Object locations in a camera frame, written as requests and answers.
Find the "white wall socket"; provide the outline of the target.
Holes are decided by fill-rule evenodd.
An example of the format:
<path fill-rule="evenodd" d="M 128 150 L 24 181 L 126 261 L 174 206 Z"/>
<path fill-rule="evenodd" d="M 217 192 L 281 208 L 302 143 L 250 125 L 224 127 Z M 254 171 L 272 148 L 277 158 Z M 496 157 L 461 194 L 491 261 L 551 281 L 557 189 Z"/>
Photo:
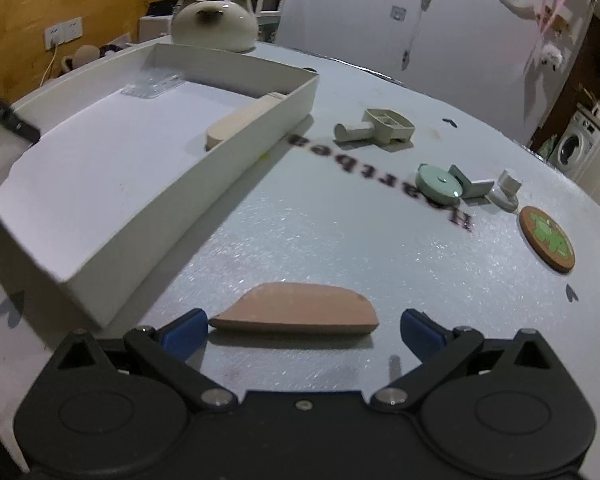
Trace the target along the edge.
<path fill-rule="evenodd" d="M 44 30 L 45 50 L 53 50 L 62 44 L 80 39 L 83 36 L 83 18 L 72 18 L 69 21 L 47 27 Z"/>

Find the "white plush sheep toy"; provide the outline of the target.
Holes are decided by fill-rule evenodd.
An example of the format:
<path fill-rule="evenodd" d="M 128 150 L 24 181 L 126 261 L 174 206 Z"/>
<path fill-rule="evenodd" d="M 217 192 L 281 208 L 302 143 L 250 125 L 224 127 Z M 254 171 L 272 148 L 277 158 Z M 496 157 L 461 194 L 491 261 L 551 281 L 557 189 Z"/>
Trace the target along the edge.
<path fill-rule="evenodd" d="M 540 64 L 543 66 L 550 67 L 553 72 L 557 72 L 562 66 L 564 62 L 564 56 L 562 55 L 562 51 L 548 42 L 544 44 L 540 53 Z"/>

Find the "white washing machine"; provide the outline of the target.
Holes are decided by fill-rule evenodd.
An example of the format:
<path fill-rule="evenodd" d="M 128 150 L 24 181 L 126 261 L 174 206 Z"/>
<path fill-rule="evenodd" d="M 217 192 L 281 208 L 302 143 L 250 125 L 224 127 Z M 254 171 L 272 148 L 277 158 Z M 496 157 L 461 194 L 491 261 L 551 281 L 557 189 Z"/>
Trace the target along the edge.
<path fill-rule="evenodd" d="M 556 142 L 548 162 L 567 178 L 576 180 L 599 143 L 600 128 L 587 114 L 577 110 Z"/>

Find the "white cube charger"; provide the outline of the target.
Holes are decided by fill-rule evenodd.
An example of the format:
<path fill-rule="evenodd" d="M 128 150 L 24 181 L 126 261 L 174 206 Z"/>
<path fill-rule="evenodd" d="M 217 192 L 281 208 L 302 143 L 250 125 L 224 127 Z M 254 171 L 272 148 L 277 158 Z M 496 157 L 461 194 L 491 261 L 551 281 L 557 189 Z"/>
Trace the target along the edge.
<path fill-rule="evenodd" d="M 470 165 L 452 165 L 449 174 L 460 182 L 462 197 L 466 200 L 486 196 L 495 183 L 493 178 L 488 178 L 479 168 Z"/>

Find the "light wooden stick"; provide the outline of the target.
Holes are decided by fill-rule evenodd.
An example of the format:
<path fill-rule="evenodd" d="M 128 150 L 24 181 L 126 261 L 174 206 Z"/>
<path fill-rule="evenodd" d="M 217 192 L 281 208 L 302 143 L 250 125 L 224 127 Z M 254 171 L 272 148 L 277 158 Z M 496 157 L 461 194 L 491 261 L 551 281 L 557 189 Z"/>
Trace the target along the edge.
<path fill-rule="evenodd" d="M 206 131 L 206 150 L 211 151 L 220 143 L 230 139 L 284 99 L 286 96 L 283 94 L 271 92 L 214 122 Z"/>

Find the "cream cat-shaped ceramic jar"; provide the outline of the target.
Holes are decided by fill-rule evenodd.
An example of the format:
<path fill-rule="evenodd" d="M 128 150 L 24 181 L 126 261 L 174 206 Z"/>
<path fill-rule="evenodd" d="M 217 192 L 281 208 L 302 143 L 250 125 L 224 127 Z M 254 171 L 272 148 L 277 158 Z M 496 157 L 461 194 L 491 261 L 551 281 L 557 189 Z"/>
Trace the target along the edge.
<path fill-rule="evenodd" d="M 171 18 L 174 44 L 244 53 L 258 40 L 251 0 L 178 0 Z"/>

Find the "clear plastic soap dish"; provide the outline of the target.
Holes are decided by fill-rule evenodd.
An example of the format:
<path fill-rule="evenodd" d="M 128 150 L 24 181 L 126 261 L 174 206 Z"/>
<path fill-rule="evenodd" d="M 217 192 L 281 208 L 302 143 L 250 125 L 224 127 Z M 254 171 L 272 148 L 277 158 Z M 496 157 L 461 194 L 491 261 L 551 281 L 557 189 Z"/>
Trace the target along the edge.
<path fill-rule="evenodd" d="M 139 99 L 155 99 L 178 88 L 184 82 L 182 74 L 176 70 L 151 67 L 149 70 L 142 70 L 134 80 L 123 87 L 121 93 Z"/>

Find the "white suction knob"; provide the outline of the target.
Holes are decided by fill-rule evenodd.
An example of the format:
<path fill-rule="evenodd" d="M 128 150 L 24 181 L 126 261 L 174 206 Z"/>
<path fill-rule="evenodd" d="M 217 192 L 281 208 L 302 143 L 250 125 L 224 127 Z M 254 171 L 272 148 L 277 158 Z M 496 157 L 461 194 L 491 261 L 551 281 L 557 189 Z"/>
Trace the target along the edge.
<path fill-rule="evenodd" d="M 519 180 L 510 170 L 505 169 L 490 189 L 486 198 L 507 212 L 515 212 L 519 206 L 517 193 L 521 188 Z"/>

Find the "white shallow tray box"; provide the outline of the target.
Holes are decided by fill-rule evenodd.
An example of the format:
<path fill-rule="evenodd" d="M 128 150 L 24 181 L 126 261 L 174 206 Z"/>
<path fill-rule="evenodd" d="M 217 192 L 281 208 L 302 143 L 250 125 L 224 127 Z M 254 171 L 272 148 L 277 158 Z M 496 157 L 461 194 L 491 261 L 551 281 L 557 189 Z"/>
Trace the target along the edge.
<path fill-rule="evenodd" d="M 142 70 L 184 84 L 121 93 Z M 0 126 L 0 221 L 97 324 L 107 325 L 196 220 L 311 113 L 317 73 L 250 55 L 142 44 L 20 100 L 37 144 Z M 286 96 L 206 150 L 206 131 L 271 92 Z"/>

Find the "cork coaster green elephant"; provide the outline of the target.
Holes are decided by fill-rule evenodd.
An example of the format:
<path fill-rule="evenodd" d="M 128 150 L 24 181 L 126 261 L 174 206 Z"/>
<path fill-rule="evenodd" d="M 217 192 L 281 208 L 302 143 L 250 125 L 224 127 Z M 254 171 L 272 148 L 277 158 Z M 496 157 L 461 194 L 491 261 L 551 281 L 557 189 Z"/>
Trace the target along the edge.
<path fill-rule="evenodd" d="M 525 206 L 518 222 L 535 253 L 554 271 L 568 274 L 576 264 L 576 254 L 568 235 L 545 211 Z"/>

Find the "mint green round tape measure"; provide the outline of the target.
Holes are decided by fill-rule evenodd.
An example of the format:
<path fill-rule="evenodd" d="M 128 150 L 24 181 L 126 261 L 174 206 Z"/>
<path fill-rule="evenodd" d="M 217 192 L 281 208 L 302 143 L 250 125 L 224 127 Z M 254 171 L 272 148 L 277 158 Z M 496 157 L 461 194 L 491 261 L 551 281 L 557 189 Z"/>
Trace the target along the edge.
<path fill-rule="evenodd" d="M 453 206 L 463 195 L 460 181 L 449 171 L 430 164 L 421 164 L 416 172 L 416 186 L 427 200 Z"/>

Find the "beige plastic holder with handle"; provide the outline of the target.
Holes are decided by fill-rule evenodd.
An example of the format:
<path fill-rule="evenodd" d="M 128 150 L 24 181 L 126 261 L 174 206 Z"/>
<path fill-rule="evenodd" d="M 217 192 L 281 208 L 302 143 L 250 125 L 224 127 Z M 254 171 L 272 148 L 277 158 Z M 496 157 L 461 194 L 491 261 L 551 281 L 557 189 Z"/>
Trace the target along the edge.
<path fill-rule="evenodd" d="M 334 127 L 338 142 L 373 141 L 387 145 L 394 141 L 410 142 L 415 126 L 404 116 L 386 108 L 366 108 L 357 124 L 337 124 Z"/>

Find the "brown wedge-shaped wooden block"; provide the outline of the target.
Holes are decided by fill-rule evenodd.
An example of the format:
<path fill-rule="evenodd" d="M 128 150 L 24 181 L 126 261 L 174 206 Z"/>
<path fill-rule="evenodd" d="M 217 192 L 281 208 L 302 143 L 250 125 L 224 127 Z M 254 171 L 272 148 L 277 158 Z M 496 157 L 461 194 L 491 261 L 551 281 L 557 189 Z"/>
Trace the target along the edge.
<path fill-rule="evenodd" d="M 370 300 L 354 290 L 280 282 L 253 287 L 209 324 L 241 332 L 368 335 L 379 320 Z"/>

